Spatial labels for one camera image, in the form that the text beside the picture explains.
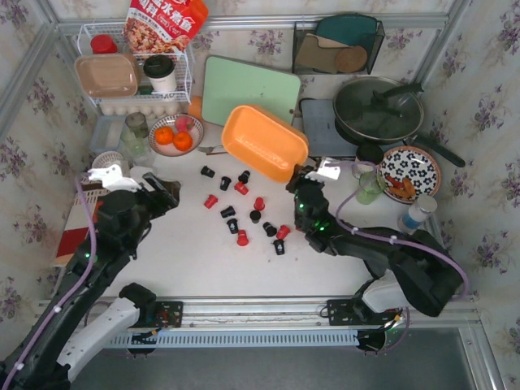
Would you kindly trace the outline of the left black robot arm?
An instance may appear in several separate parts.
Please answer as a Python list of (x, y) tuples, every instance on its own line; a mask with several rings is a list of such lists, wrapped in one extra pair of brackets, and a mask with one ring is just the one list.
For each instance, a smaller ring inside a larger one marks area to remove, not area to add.
[(132, 283), (83, 329), (80, 321), (137, 256), (152, 220), (180, 204), (180, 184), (147, 172), (134, 189), (110, 191), (88, 214), (89, 236), (65, 268), (50, 304), (20, 345), (1, 363), (3, 389), (68, 389), (110, 339), (154, 311), (156, 296)]

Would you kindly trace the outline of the orange plastic storage basket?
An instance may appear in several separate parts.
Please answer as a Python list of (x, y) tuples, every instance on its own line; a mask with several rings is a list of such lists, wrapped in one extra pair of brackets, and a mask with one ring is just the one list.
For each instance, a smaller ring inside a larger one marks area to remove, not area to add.
[(287, 183), (295, 167), (309, 155), (303, 132), (261, 108), (242, 105), (232, 110), (221, 135), (224, 149), (265, 177)]

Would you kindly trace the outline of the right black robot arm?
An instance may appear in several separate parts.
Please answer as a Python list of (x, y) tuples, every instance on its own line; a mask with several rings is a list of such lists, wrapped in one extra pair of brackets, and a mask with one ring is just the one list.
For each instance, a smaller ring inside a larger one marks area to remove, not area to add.
[(294, 222), (316, 252), (362, 260), (371, 278), (356, 301), (375, 313), (411, 306), (437, 317), (453, 299), (463, 298), (469, 280), (432, 234), (389, 227), (356, 227), (329, 210), (317, 168), (295, 166), (286, 189), (293, 195)]

